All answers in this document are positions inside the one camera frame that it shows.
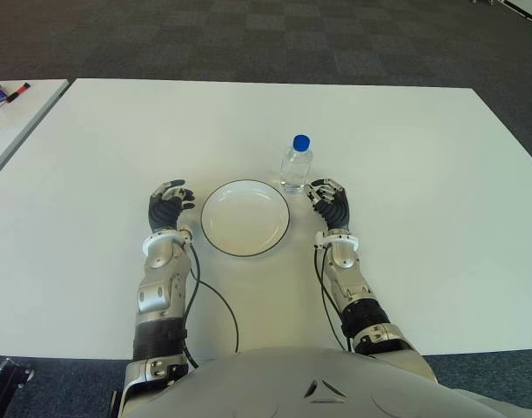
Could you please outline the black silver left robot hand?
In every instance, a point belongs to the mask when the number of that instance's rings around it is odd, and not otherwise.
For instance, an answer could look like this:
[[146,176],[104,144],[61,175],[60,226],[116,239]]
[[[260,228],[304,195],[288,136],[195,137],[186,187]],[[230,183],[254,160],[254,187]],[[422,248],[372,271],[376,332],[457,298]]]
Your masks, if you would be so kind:
[[164,182],[150,196],[148,222],[153,233],[176,230],[180,214],[195,207],[193,191],[184,188],[184,184],[183,179]]

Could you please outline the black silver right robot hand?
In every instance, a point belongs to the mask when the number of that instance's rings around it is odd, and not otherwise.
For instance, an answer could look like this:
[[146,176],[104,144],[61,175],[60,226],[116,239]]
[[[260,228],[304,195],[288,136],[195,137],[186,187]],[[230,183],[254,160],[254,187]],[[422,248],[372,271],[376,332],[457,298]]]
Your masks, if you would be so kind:
[[328,230],[349,230],[350,209],[345,188],[333,179],[317,179],[305,185],[312,208]]

